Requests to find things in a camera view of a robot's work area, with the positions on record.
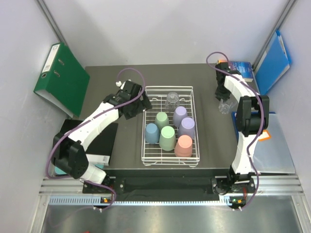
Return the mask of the clear plastic cup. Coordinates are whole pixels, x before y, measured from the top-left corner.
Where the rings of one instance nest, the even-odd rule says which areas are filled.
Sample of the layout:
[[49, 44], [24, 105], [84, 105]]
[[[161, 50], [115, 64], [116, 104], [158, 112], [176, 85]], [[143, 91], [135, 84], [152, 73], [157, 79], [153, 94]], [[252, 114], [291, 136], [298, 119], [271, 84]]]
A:
[[179, 95], [176, 92], [170, 92], [167, 94], [165, 108], [168, 112], [174, 112], [179, 107]]
[[232, 100], [232, 99], [228, 99], [228, 100], [224, 100], [221, 99], [220, 103], [219, 103], [219, 111], [222, 114], [229, 114], [230, 112], [232, 112], [233, 108], [237, 105], [237, 101], [236, 100]]

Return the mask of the dark green cup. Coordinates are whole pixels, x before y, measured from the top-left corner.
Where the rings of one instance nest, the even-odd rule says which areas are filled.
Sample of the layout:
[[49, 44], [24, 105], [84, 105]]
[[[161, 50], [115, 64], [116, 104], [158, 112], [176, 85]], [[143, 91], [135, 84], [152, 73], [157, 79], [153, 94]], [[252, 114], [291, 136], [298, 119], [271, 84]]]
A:
[[155, 117], [155, 125], [161, 131], [162, 128], [169, 126], [169, 118], [165, 112], [158, 112]]

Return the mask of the purple cup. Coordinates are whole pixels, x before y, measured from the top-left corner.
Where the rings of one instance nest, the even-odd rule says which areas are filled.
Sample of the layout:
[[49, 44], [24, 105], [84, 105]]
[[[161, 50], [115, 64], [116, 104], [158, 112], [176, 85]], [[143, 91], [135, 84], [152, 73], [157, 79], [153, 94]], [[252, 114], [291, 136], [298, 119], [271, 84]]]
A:
[[187, 116], [188, 112], [186, 108], [184, 106], [178, 106], [173, 114], [173, 125], [179, 128], [182, 120]]
[[195, 138], [195, 121], [191, 117], [186, 117], [181, 121], [178, 128], [178, 137], [188, 135], [191, 139]]

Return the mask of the light green cup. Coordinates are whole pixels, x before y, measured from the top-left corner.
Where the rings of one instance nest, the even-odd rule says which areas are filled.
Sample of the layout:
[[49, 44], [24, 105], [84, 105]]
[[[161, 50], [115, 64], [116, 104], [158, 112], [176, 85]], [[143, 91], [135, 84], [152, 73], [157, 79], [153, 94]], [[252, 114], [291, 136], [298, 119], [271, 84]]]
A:
[[159, 139], [159, 145], [165, 151], [171, 151], [175, 148], [176, 136], [173, 127], [166, 126], [162, 128]]

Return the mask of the purple cup front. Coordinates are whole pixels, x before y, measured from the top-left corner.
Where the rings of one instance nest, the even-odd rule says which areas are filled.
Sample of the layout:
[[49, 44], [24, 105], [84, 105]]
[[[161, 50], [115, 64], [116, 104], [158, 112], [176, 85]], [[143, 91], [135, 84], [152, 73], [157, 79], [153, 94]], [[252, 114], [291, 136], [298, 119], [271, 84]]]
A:
[[188, 135], [191, 139], [195, 138], [195, 121], [191, 117], [186, 117], [181, 121], [178, 128], [178, 137]]

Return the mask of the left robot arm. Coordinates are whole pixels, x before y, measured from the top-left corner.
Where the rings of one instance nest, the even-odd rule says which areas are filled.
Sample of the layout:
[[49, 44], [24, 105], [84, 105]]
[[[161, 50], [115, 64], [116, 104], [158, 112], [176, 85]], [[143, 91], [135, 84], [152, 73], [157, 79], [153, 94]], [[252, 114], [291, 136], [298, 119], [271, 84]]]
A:
[[98, 108], [82, 123], [53, 139], [50, 164], [74, 179], [92, 183], [99, 192], [110, 188], [110, 180], [102, 169], [90, 163], [86, 150], [93, 140], [120, 117], [131, 119], [152, 108], [145, 86], [131, 80], [119, 84], [116, 94], [104, 98]]

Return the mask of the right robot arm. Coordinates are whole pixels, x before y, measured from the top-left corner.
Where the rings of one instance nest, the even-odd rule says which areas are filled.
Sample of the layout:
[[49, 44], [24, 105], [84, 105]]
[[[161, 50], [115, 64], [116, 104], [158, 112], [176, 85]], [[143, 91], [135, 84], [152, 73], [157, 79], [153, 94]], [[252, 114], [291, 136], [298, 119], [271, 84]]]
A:
[[235, 125], [239, 133], [235, 159], [230, 166], [226, 185], [232, 192], [249, 186], [251, 173], [257, 172], [253, 164], [253, 155], [259, 136], [269, 124], [270, 100], [250, 87], [237, 70], [231, 70], [228, 62], [215, 66], [218, 100], [228, 100], [230, 96], [238, 102]]

